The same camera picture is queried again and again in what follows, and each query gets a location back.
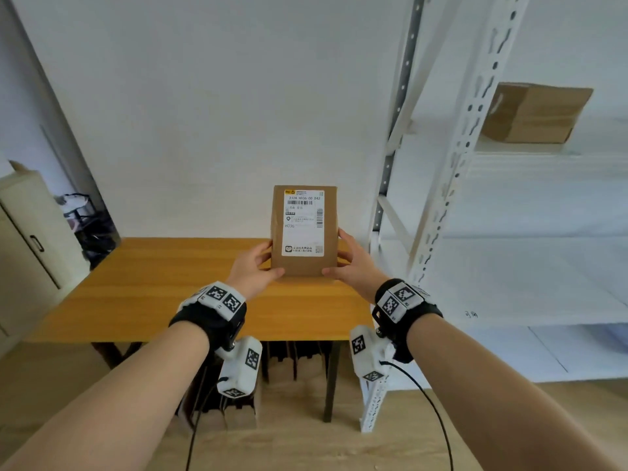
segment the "wooden table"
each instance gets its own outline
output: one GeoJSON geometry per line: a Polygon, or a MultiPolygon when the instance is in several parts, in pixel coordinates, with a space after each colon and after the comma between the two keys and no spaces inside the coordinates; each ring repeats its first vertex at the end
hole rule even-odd
{"type": "MultiPolygon", "coordinates": [[[[163,331],[181,301],[224,280],[236,255],[257,238],[125,238],[27,340],[94,345],[111,367],[163,331]],[[131,342],[126,356],[114,342],[131,342]]],[[[331,340],[324,419],[331,420],[340,341],[372,325],[369,305],[327,279],[273,283],[250,301],[242,335],[261,341],[331,340]]]]}

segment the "wooden floor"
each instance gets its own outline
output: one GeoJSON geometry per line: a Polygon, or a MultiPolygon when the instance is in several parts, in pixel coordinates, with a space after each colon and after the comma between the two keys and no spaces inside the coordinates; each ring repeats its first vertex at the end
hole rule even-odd
{"type": "MultiPolygon", "coordinates": [[[[107,373],[89,345],[20,344],[0,360],[0,463],[56,411],[107,373]]],[[[546,384],[543,388],[628,463],[628,380],[546,384]]],[[[323,377],[263,390],[260,428],[200,436],[193,470],[448,469],[438,421],[418,392],[392,392],[375,431],[358,432],[362,399],[343,351],[334,422],[321,422],[323,377]]],[[[457,470],[479,465],[445,421],[457,470]]],[[[172,422],[148,469],[183,470],[189,437],[172,422]]]]}

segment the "white cabinet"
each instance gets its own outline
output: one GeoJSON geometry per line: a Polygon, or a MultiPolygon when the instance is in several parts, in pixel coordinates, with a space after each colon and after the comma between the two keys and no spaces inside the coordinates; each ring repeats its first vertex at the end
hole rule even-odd
{"type": "Polygon", "coordinates": [[[29,332],[88,273],[82,248],[39,173],[0,178],[0,332],[29,332]]]}

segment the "wristband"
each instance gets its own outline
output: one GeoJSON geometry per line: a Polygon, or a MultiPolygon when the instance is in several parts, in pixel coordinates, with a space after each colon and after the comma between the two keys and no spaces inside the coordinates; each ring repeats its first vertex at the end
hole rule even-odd
{"type": "Polygon", "coordinates": [[[184,300],[169,325],[192,322],[207,334],[211,351],[230,350],[244,325],[246,299],[231,286],[217,281],[184,300]]]}
{"type": "Polygon", "coordinates": [[[427,292],[402,279],[389,279],[375,294],[373,319],[379,325],[379,334],[394,343],[396,352],[393,358],[403,364],[413,360],[406,343],[410,326],[426,314],[443,316],[436,305],[427,302],[427,297],[427,292]]]}

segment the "black handle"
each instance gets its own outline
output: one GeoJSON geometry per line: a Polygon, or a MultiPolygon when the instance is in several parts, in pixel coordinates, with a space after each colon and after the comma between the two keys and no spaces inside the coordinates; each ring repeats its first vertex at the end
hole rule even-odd
{"type": "Polygon", "coordinates": [[[43,246],[37,239],[37,237],[35,235],[31,235],[31,239],[35,242],[35,245],[37,246],[37,249],[40,251],[40,253],[43,253],[45,250],[43,249],[43,246]]]}

